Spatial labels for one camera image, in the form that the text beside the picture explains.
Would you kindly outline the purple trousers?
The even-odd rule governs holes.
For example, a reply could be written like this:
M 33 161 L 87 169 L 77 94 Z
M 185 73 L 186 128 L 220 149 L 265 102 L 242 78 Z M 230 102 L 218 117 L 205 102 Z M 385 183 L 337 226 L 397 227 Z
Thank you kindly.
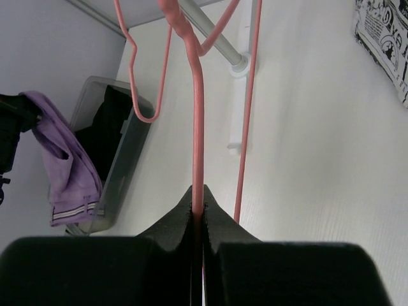
M 103 188 L 90 157 L 72 132 L 69 122 L 46 95 L 38 91 L 25 91 L 20 95 L 41 111 L 41 120 L 32 132 L 41 145 L 43 164 L 50 182 L 50 225 L 91 220 Z

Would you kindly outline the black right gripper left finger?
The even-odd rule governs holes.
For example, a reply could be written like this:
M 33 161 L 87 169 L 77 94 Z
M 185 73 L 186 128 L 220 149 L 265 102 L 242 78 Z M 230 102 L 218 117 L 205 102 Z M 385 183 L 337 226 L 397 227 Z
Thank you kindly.
M 190 305 L 191 192 L 127 237 L 26 237 L 1 254 L 2 305 Z

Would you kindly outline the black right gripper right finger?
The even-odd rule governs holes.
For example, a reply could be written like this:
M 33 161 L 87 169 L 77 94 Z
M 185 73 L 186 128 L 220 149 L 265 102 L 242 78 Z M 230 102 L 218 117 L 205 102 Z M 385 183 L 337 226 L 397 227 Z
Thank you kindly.
M 207 305 L 390 305 L 377 267 L 359 245 L 263 242 L 204 190 Z

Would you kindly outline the pink hanger of purple trousers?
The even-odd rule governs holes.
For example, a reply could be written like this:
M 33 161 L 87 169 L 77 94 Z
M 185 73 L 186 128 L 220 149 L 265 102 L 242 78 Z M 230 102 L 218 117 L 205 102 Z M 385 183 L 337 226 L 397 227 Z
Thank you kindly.
M 257 68 L 258 39 L 261 22 L 262 1 L 257 0 L 256 23 L 254 29 L 254 40 L 252 45 L 252 57 L 250 67 L 250 80 L 247 85 L 247 94 L 244 112 L 244 128 L 242 136 L 242 148 L 240 151 L 240 167 L 238 172 L 237 194 L 233 218 L 236 222 L 240 220 L 242 192 L 244 186 L 244 172 L 249 135 L 249 124 L 251 116 L 252 93 Z M 204 148 L 205 148 L 205 90 L 203 107 L 194 104 L 193 113 L 193 193 L 192 210 L 195 221 L 200 221 L 204 211 Z

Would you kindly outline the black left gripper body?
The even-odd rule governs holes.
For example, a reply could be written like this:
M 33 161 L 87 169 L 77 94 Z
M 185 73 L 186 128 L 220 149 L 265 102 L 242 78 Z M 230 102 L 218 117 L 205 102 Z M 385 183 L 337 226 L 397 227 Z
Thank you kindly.
M 40 121 L 40 109 L 25 95 L 1 95 L 1 203 L 3 186 L 11 182 L 4 176 L 12 170 L 20 134 Z

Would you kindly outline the pink hanger of black trousers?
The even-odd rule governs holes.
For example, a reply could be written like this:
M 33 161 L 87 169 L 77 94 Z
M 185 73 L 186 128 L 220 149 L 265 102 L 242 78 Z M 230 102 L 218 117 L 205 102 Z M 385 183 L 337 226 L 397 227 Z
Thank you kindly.
M 163 68 L 161 79 L 159 83 L 159 90 L 157 93 L 156 112 L 151 118 L 144 117 L 138 106 L 138 93 L 136 91 L 135 76 L 142 76 L 141 73 L 135 73 L 134 68 L 139 67 L 143 72 L 152 68 L 157 72 L 157 62 L 149 62 L 150 59 L 158 60 L 157 52 L 152 51 L 150 55 L 147 54 L 147 49 L 142 49 L 143 62 L 139 65 L 135 64 L 138 47 L 136 41 L 130 35 L 127 29 L 122 9 L 119 1 L 115 1 L 115 11 L 119 21 L 120 29 L 126 38 L 125 49 L 132 51 L 129 58 L 129 83 L 131 90 L 131 98 L 133 102 L 133 109 L 135 115 L 145 123 L 154 122 L 160 114 L 161 103 L 163 98 L 164 83 L 166 79 L 166 70 L 168 65 L 168 57 L 170 53 L 171 34 L 175 32 L 183 42 L 186 44 L 187 58 L 190 62 L 193 72 L 194 84 L 194 104 L 199 108 L 203 107 L 204 103 L 204 89 L 203 89 L 203 74 L 201 69 L 200 57 L 203 57 L 208 51 L 215 46 L 215 42 L 222 35 L 224 28 L 227 26 L 230 18 L 234 14 L 239 2 L 231 1 L 226 10 L 220 17 L 216 24 L 213 24 L 207 18 L 205 13 L 194 1 L 159 1 L 158 6 L 163 12 L 168 23 L 168 34 L 166 37 L 166 46 L 164 51 Z

